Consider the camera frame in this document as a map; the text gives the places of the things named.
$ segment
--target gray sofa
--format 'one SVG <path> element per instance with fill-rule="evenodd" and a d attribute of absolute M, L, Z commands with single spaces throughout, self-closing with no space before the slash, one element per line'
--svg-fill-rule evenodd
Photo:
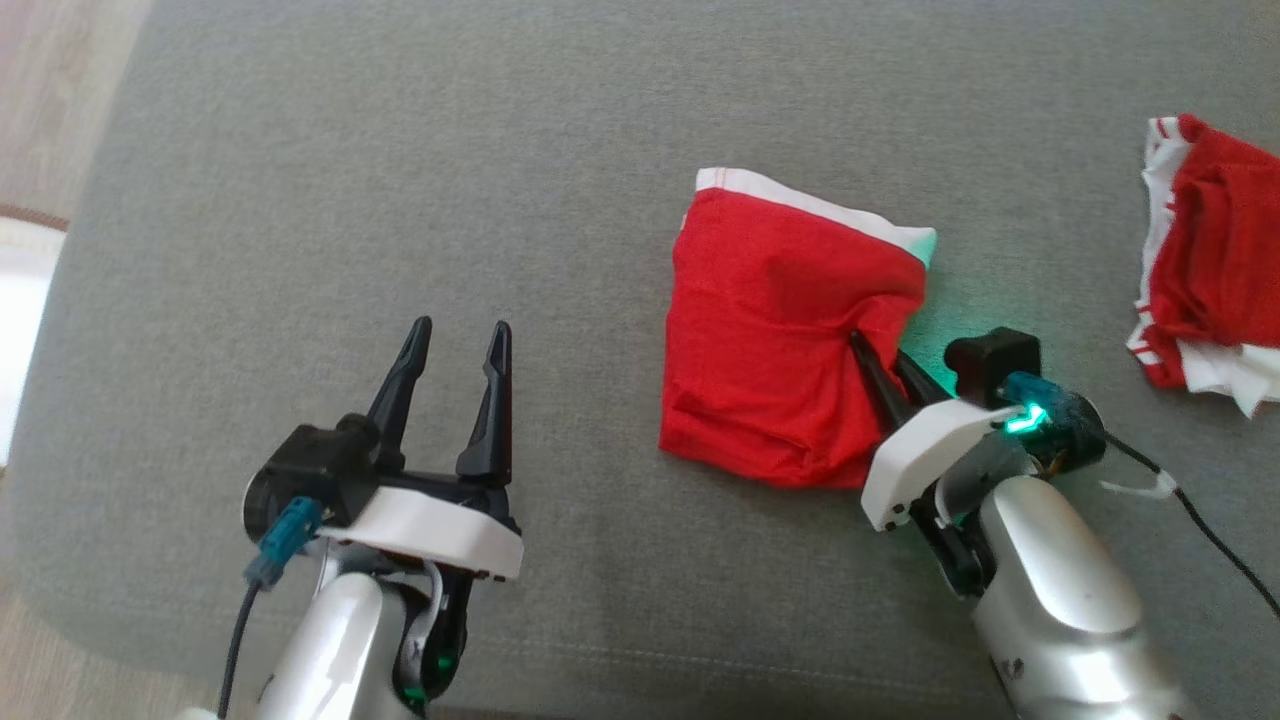
<path fill-rule="evenodd" d="M 1007 324 L 1280 585 L 1280 415 L 1161 393 L 1132 329 L 1147 118 L 1280 147 L 1274 4 L 157 0 L 49 300 L 0 503 L 23 589 L 124 661 L 214 679 L 244 483 L 364 409 L 435 319 L 404 448 L 445 469 L 515 329 L 522 577 L 477 591 L 448 705 L 572 717 L 1004 717 L 911 533 L 657 450 L 694 173 L 933 225 L 932 360 Z M 1280 716 L 1280 626 L 1120 457 L 1064 489 L 1194 697 Z M 239 691 L 306 607 L 253 614 Z"/>

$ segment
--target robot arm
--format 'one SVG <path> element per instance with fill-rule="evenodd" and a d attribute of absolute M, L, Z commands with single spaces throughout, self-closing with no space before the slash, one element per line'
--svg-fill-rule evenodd
<path fill-rule="evenodd" d="M 1101 419 L 1079 396 L 1009 402 L 1036 388 L 1038 341 L 1000 328 L 954 342 L 946 360 L 963 398 L 899 354 L 904 397 L 870 345 L 851 345 L 891 430 L 863 510 L 877 530 L 914 523 L 951 589 L 977 598 L 974 624 L 1019 717 L 1196 717 L 1133 583 L 1047 482 L 1101 459 Z"/>
<path fill-rule="evenodd" d="M 430 333 L 429 318 L 413 324 L 367 414 L 297 428 L 248 484 L 255 542 L 296 497 L 325 514 L 303 550 L 321 564 L 316 593 L 262 691 L 261 720 L 425 717 L 466 650 L 472 584 L 520 574 L 506 491 L 511 328 L 494 328 L 488 387 L 452 475 L 406 471 L 399 448 Z"/>

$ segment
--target folded red garment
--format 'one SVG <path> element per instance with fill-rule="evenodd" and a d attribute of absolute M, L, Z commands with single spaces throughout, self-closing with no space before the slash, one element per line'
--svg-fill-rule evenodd
<path fill-rule="evenodd" d="M 1190 151 L 1152 269 L 1152 316 L 1179 338 L 1280 347 L 1280 159 L 1194 115 L 1176 131 Z"/>
<path fill-rule="evenodd" d="M 1280 398 L 1280 158 L 1194 115 L 1148 123 L 1138 327 L 1157 387 L 1220 392 L 1253 415 Z"/>
<path fill-rule="evenodd" d="M 703 169 L 696 187 L 675 247 L 660 447 L 778 487 L 861 487 L 882 433 L 849 336 L 892 364 L 934 231 L 749 170 Z"/>

